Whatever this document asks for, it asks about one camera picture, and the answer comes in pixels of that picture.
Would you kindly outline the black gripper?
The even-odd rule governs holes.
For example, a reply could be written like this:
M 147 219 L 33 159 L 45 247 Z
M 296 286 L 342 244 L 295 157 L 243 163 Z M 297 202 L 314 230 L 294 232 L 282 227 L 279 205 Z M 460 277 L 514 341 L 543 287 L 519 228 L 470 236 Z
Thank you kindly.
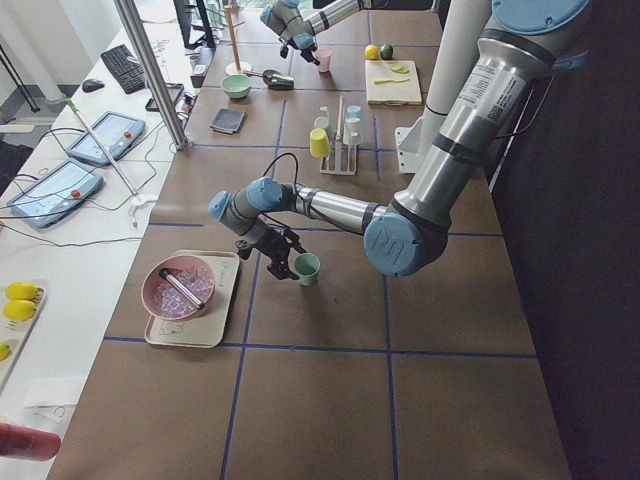
M 278 280 L 296 279 L 296 273 L 289 266 L 291 249 L 299 254 L 307 250 L 302 246 L 300 236 L 290 228 L 276 230 L 265 223 L 255 223 L 235 242 L 238 255 L 246 260 L 256 249 L 271 259 L 267 270 Z
M 320 65 L 320 60 L 316 57 L 317 46 L 315 45 L 315 37 L 311 34 L 302 33 L 295 34 L 290 39 L 280 39 L 281 48 L 280 56 L 286 59 L 289 55 L 290 48 L 300 51 L 300 56 L 310 64 Z

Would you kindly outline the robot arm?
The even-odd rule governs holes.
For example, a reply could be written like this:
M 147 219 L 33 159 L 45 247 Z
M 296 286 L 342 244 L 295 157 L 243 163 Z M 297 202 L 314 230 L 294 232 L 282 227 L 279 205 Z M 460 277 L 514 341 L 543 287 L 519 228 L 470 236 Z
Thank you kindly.
M 296 236 L 266 225 L 291 211 L 360 234 L 370 263 L 401 277 L 444 251 L 450 211 L 526 88 L 577 61 L 573 46 L 591 14 L 587 1 L 452 1 L 423 115 L 405 131 L 416 139 L 417 170 L 387 205 L 262 177 L 217 193 L 210 215 L 238 236 L 240 256 L 259 251 L 270 272 L 291 276 Z
M 371 10 L 374 6 L 373 1 L 340 0 L 304 17 L 299 4 L 299 1 L 275 1 L 263 8 L 260 20 L 277 36 L 282 58 L 286 58 L 289 50 L 294 49 L 307 63 L 316 66 L 320 65 L 315 55 L 318 49 L 317 35 L 351 15 Z

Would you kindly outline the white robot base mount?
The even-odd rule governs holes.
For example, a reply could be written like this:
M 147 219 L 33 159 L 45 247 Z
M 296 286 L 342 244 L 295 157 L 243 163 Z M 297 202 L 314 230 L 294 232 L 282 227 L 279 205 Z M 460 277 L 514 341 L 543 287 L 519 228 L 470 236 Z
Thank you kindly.
M 428 148 L 478 60 L 477 40 L 490 16 L 489 1 L 449 3 L 423 113 L 412 126 L 395 130 L 402 173 L 415 173 L 423 164 Z

